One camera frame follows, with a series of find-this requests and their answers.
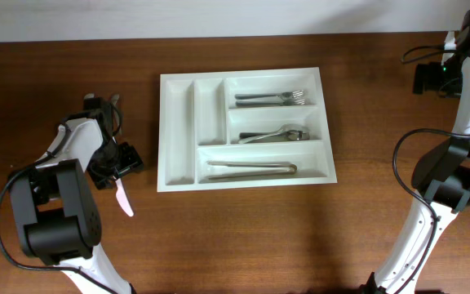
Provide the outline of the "dark metal knife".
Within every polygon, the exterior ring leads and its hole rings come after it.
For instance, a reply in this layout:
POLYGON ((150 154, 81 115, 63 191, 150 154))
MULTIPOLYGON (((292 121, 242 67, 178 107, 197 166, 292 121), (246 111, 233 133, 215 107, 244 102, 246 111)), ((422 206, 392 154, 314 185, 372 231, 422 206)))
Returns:
POLYGON ((275 176, 275 175, 293 175, 297 172, 294 168, 278 168, 262 171, 246 171, 238 173, 228 173, 221 175, 208 176, 208 180, 222 180, 222 179, 231 179, 231 178, 241 178, 241 177, 252 177, 252 176, 275 176))
POLYGON ((221 161, 209 161, 208 165, 211 166, 222 166, 222 167, 262 167, 262 168, 290 168, 297 169, 297 166, 293 163, 245 163, 245 162, 221 162, 221 161))

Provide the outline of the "pink handled utensil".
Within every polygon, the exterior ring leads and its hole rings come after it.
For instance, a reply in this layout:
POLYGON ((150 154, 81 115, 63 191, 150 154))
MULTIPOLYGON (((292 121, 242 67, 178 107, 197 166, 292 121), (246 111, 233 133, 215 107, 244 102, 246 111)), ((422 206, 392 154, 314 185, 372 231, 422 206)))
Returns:
POLYGON ((117 187, 117 191, 116 191, 115 195, 116 195, 116 199, 117 199, 117 202, 118 202, 120 208, 129 217, 133 217, 133 215, 135 213, 134 213, 134 211, 131 207, 131 204, 130 204, 130 201, 128 199, 128 195, 127 195, 126 189, 124 187, 124 184, 122 183, 122 180, 121 179, 116 179, 115 184, 116 184, 116 187, 117 187))

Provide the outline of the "large metal spoon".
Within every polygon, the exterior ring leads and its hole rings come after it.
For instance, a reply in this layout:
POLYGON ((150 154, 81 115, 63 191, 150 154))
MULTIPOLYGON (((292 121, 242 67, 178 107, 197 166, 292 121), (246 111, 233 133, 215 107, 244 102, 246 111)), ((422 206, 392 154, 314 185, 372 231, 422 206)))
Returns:
POLYGON ((241 132, 238 144, 248 144, 258 140, 266 140, 272 137, 280 137, 286 141, 309 140, 309 129, 297 124, 285 124, 278 130, 271 132, 241 132))
POLYGON ((281 137, 288 141, 309 140, 311 138, 307 131, 289 130, 289 131, 275 131, 262 134, 241 133, 238 142, 241 144, 249 143, 257 140, 270 139, 273 137, 281 137))

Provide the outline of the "metal fork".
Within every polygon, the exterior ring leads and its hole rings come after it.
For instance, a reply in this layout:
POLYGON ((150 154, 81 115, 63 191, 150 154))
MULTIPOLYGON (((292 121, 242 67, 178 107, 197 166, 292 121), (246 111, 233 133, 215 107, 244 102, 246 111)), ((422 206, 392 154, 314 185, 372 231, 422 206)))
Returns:
POLYGON ((306 94, 305 90, 286 91, 279 93, 267 93, 267 94, 236 94, 236 100, 252 100, 267 97, 277 97, 281 100, 294 100, 303 97, 306 94))
POLYGON ((238 108, 250 108, 250 107, 268 107, 268 106, 296 106, 306 105, 306 100, 284 100, 284 101, 262 101, 252 102, 248 100, 237 100, 236 106, 238 108))

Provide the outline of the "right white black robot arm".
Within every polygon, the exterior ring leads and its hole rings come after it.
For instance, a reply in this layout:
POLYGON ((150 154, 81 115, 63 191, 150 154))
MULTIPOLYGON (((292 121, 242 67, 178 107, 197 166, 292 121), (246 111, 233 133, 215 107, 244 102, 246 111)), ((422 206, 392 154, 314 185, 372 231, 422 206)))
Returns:
POLYGON ((470 206, 470 10, 458 33, 448 33, 442 44, 427 49, 430 56, 442 59, 429 63, 422 56, 414 59, 413 92, 434 91, 459 99, 454 127, 452 131, 429 128, 429 134, 446 140, 417 162, 408 185, 396 178, 413 198, 410 212, 390 256, 359 287, 360 293, 415 293, 438 239, 470 206))

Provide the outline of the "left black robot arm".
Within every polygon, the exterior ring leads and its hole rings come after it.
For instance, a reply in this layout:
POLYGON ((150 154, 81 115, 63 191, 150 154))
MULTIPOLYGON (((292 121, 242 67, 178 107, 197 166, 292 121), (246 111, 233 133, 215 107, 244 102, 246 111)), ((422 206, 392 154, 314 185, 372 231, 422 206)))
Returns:
POLYGON ((82 293, 132 293, 101 244, 102 224, 91 185, 117 190, 127 215, 133 211, 121 179, 141 172, 135 148, 119 143, 123 116, 102 97, 87 95, 82 112, 64 118, 55 139, 36 162, 12 172, 1 194, 11 208, 22 252, 40 265, 24 265, 1 250, 15 267, 61 272, 82 293))

